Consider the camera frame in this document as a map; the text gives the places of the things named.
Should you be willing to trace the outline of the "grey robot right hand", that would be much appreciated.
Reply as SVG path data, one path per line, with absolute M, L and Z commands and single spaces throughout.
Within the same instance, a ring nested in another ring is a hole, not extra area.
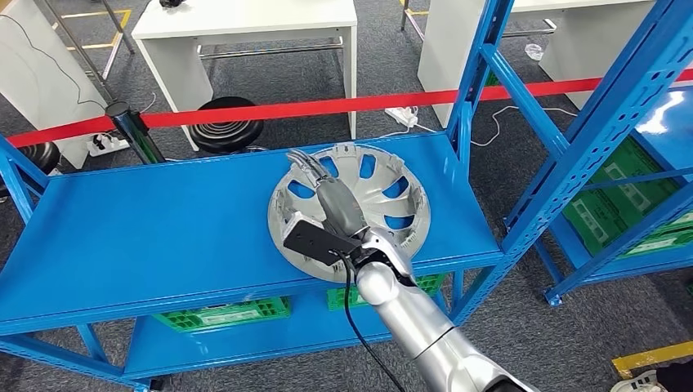
M 333 176 L 317 158 L 300 149 L 290 149 L 287 157 L 315 186 L 315 193 L 325 214 L 326 225 L 335 234 L 361 238 L 369 225 L 348 186 Z

